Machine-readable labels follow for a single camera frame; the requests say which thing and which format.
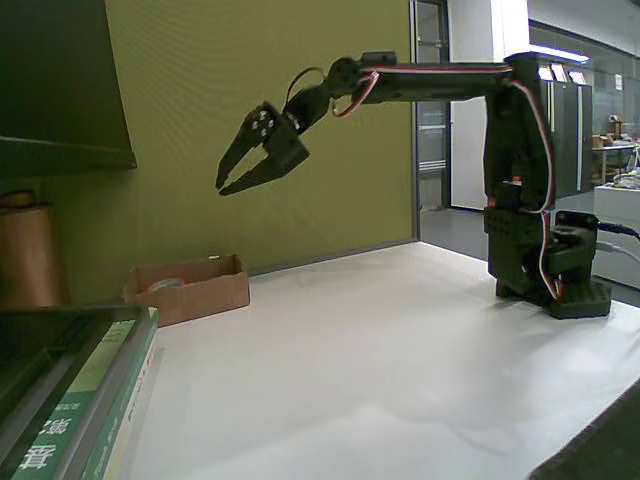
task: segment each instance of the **white table surface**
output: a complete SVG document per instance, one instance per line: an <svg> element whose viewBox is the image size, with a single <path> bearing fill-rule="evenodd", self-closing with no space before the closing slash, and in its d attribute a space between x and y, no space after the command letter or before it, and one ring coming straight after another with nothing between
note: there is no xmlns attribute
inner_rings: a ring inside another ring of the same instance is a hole
<svg viewBox="0 0 640 480"><path fill-rule="evenodd" d="M640 377L640 310L555 320L422 243L251 279L163 328L133 479L517 479Z"/></svg>

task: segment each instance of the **green wall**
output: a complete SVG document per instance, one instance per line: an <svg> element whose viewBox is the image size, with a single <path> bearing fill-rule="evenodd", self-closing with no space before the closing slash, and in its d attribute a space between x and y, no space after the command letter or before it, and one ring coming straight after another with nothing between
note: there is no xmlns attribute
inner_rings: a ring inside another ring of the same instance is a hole
<svg viewBox="0 0 640 480"><path fill-rule="evenodd" d="M244 115L280 106L302 68L376 49L408 61L408 2L106 3L138 169L41 187L76 302L118 295L134 264L236 252L256 268L411 238L407 104L328 115L288 177L226 198L213 188Z"/></svg>

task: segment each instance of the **door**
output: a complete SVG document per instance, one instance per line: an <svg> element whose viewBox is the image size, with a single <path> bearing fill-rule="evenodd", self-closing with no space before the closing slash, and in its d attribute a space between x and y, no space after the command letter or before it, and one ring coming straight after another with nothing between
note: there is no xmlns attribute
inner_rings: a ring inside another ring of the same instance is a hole
<svg viewBox="0 0 640 480"><path fill-rule="evenodd" d="M449 61L446 3L414 0L412 6L412 61ZM414 139L417 166L418 211L450 205L450 104L417 102L414 107Z"/></svg>

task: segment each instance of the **book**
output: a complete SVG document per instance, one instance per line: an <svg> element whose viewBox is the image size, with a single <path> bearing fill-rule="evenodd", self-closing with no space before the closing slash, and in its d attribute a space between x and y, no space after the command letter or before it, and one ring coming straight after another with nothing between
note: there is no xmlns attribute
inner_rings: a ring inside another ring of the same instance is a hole
<svg viewBox="0 0 640 480"><path fill-rule="evenodd" d="M152 315L153 327L144 339L142 347L136 352L118 393L109 409L109 413L98 433L94 447L82 473L83 480L102 480L107 470L111 454L127 410L136 392L136 386L142 383L141 376L146 375L148 364L151 363L154 352L154 342L157 332L157 311Z"/></svg>
<svg viewBox="0 0 640 480"><path fill-rule="evenodd" d="M133 432L133 422L136 417L136 412L139 410L137 407L142 400L142 392L149 369L151 368L151 361L153 359L154 353L155 340L152 343L151 348L149 349L149 353L147 354L145 363L143 364L142 370L140 371L138 379L136 380L133 395L131 395L131 398L129 399L129 404L127 405L125 416L122 419L120 430L118 430L118 435L116 436L116 440L113 444L113 450L111 452L111 456L109 457L109 461L107 462L103 480L117 480L119 478L120 469L127 454L129 439L131 438L131 434Z"/></svg>
<svg viewBox="0 0 640 480"><path fill-rule="evenodd" d="M114 323L82 366L25 454L13 480L52 478L65 449L135 320Z"/></svg>

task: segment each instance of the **cardboard box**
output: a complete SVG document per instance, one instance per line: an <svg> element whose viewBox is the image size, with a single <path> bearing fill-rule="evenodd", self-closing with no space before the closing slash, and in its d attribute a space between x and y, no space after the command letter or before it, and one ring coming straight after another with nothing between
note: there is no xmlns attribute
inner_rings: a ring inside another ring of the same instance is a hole
<svg viewBox="0 0 640 480"><path fill-rule="evenodd" d="M176 278L184 285L150 290L161 280ZM129 272L123 296L126 303L158 308L159 326L165 327L248 305L249 278L236 255L141 266Z"/></svg>

